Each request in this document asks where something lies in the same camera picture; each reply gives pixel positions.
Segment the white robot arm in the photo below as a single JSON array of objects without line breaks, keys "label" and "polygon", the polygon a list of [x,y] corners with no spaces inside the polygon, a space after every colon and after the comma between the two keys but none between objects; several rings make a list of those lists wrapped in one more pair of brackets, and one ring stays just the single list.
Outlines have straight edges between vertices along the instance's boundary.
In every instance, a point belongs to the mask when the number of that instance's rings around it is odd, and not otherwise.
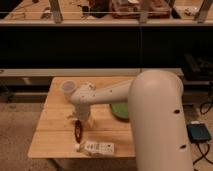
[{"label": "white robot arm", "polygon": [[138,171],[193,171],[182,94],[176,74],[154,69],[102,89],[83,85],[69,100],[80,120],[93,104],[126,101]]}]

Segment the white ribbed gripper body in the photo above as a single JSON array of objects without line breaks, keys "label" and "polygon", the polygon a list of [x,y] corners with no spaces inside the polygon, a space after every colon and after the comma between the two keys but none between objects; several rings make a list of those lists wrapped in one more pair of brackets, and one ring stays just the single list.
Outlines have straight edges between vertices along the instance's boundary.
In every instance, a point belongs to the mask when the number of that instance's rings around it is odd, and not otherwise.
[{"label": "white ribbed gripper body", "polygon": [[92,128],[94,126],[90,105],[73,105],[68,118],[72,123],[79,120],[84,128]]}]

